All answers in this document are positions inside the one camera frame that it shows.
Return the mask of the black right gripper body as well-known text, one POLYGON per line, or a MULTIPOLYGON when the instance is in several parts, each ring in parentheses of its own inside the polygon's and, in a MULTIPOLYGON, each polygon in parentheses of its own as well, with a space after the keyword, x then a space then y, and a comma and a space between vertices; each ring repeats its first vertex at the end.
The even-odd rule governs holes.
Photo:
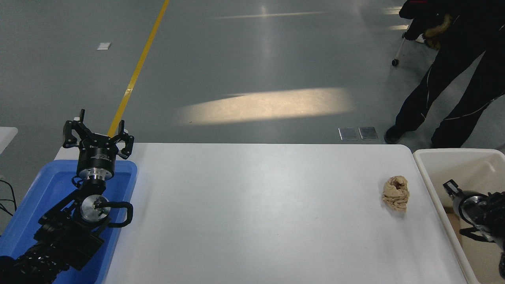
POLYGON ((443 184, 443 188, 450 197, 457 197, 461 194, 461 190, 458 188, 458 184, 453 179, 445 182, 443 184))

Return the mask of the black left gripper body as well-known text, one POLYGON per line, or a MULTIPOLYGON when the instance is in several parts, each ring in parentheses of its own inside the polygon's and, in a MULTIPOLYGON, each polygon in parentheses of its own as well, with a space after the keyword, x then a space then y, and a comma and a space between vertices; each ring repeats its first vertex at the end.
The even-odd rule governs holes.
POLYGON ((86 138, 79 142, 79 158, 77 170, 83 171, 91 168, 100 168, 115 171, 118 147, 106 139, 86 138))

